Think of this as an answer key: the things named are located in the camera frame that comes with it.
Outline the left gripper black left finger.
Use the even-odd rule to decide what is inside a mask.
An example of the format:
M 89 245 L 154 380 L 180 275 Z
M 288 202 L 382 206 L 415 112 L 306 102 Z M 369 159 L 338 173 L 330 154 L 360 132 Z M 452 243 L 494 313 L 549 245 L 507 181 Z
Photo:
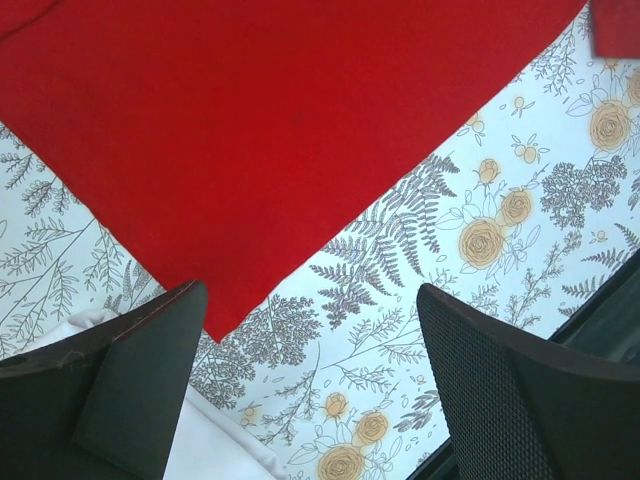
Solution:
M 190 281 L 3 360 L 2 478 L 162 478 L 207 303 Z

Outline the red t shirt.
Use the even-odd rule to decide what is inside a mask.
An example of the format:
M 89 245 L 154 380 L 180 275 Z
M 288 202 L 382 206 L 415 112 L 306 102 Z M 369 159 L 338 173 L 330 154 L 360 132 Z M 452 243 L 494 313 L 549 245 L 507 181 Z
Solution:
M 5 1 L 1 349 L 199 279 L 221 338 L 588 9 L 635 1 Z

